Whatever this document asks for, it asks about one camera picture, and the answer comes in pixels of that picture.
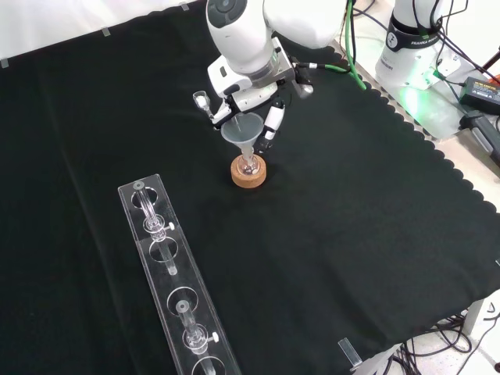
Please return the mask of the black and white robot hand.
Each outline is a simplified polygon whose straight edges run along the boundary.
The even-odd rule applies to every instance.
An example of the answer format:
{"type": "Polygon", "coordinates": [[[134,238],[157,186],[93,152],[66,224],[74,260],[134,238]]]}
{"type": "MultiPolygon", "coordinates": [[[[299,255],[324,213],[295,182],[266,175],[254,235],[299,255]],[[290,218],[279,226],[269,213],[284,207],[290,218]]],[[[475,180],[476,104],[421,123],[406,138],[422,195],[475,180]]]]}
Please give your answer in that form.
{"type": "Polygon", "coordinates": [[[254,88],[251,80],[230,69],[226,59],[220,56],[207,69],[212,88],[222,98],[218,111],[210,114],[212,125],[219,130],[224,123],[238,113],[253,113],[269,107],[264,119],[264,129],[255,143],[255,150],[263,155],[272,146],[284,118],[286,105],[278,95],[276,82],[254,88]]]}

